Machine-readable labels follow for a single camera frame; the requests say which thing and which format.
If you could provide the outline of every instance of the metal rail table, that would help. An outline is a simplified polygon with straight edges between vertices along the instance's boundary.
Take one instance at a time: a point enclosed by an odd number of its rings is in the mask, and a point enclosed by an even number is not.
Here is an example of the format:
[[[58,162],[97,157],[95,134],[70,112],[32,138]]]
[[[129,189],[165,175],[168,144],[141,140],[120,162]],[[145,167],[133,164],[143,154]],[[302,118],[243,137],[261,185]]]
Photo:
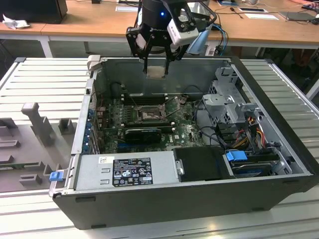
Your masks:
[[[315,158],[319,158],[318,109],[298,88],[274,65],[264,60],[243,60],[262,89],[288,120]],[[81,102],[83,86],[73,88],[72,84],[84,83],[86,59],[43,59],[27,58],[24,63],[14,63],[0,85],[0,114],[10,104],[20,104],[27,92],[37,100],[44,99],[49,91],[56,97],[51,103]],[[54,84],[64,84],[62,89]],[[58,109],[59,114],[68,110]],[[74,120],[78,117],[74,108]],[[0,195],[0,235],[4,238],[81,238],[81,239],[252,239],[252,238],[304,238],[314,239],[319,235],[319,187],[306,193],[289,196],[267,212],[225,215],[211,218],[182,220],[147,225],[80,231],[60,211],[47,190],[24,191]]]

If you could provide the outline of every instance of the wooden desk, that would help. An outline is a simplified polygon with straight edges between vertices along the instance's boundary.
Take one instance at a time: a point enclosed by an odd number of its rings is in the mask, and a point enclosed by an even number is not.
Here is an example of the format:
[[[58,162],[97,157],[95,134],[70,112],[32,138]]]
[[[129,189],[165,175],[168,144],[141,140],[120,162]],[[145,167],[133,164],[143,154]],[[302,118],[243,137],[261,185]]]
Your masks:
[[[116,2],[91,4],[91,1],[67,1],[68,13],[61,24],[47,24],[42,35],[125,37],[133,26],[136,12],[115,11]]]
[[[36,24],[32,28],[10,30],[0,26],[0,38],[39,40],[46,57],[52,57],[49,41],[98,41],[126,42],[125,32],[133,26],[136,12],[117,12],[115,0],[91,4],[91,1],[76,2],[67,0],[68,13],[61,24]],[[270,8],[258,5],[268,11],[301,11],[301,7],[288,8],[296,4],[289,0],[264,0]],[[223,8],[211,1],[213,10]],[[217,10],[218,13],[233,13],[229,7]],[[230,46],[279,47],[279,48],[310,48],[319,47],[319,26],[297,22],[285,22],[278,13],[279,20],[249,19],[245,14],[220,14],[221,23],[229,35]],[[218,31],[212,31],[208,37],[209,48],[213,49],[221,39]]]
[[[301,11],[301,6],[292,7],[297,5],[294,2],[288,0],[267,0],[269,6],[280,7],[270,8],[265,5],[259,4],[259,8],[264,8],[268,12],[279,11]],[[216,10],[221,7],[218,3],[212,1],[210,4],[212,10]],[[233,13],[229,7],[217,10],[217,13]],[[315,16],[315,12],[307,11],[307,13]],[[244,43],[255,44],[282,44],[295,45],[294,48],[315,48],[319,46],[319,26],[308,23],[307,25],[299,24],[294,21],[285,21],[285,18],[278,13],[271,13],[279,20],[262,20],[262,19],[249,19],[245,14],[241,14],[244,19],[241,19],[237,14],[220,14],[221,24],[225,31],[229,35],[230,45],[240,45]],[[220,39],[219,32],[212,32],[208,38],[209,40]]]

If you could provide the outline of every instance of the white cable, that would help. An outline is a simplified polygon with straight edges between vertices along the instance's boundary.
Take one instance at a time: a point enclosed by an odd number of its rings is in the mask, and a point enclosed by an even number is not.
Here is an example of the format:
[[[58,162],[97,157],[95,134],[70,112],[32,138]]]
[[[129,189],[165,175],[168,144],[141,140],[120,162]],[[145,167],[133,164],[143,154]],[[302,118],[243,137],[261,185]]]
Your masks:
[[[307,4],[298,4],[298,5],[294,5],[294,6],[288,6],[288,7],[275,7],[275,6],[269,6],[269,5],[267,5],[267,4],[263,3],[263,2],[260,2],[260,0],[258,0],[258,1],[256,2],[256,4],[251,4],[251,2],[250,2],[249,0],[248,0],[248,2],[249,2],[250,4],[245,3],[245,5],[248,5],[248,6],[256,6],[257,4],[263,4],[263,5],[267,6],[267,7],[277,8],[277,9],[294,8],[294,7],[297,7],[297,6],[307,5]],[[314,2],[317,2],[317,3],[318,3],[319,1],[310,1],[310,2],[309,2],[309,5],[310,5],[311,3],[314,3]]]

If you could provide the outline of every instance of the blue latch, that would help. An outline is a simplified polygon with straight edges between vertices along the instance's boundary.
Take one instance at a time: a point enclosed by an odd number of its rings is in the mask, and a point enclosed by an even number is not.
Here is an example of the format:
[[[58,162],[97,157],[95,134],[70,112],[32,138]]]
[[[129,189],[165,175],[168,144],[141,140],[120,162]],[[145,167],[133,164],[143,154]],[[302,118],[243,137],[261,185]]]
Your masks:
[[[240,161],[247,160],[247,156],[244,151],[229,151],[226,154],[228,161]]]
[[[50,182],[63,181],[63,172],[52,172],[49,180]]]

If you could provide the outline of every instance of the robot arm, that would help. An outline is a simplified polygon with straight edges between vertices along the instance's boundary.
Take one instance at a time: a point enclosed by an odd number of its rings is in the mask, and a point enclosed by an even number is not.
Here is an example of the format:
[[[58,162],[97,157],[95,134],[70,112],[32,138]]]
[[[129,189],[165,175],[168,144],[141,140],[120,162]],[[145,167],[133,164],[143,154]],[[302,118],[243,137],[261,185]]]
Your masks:
[[[144,73],[147,73],[149,54],[165,52],[167,75],[169,63],[180,60],[198,33],[214,23],[215,13],[201,4],[214,15],[212,20],[206,15],[193,14],[186,0],[143,0],[142,23],[140,27],[129,27],[126,38],[133,56],[144,60]],[[172,44],[177,47],[173,52]]]

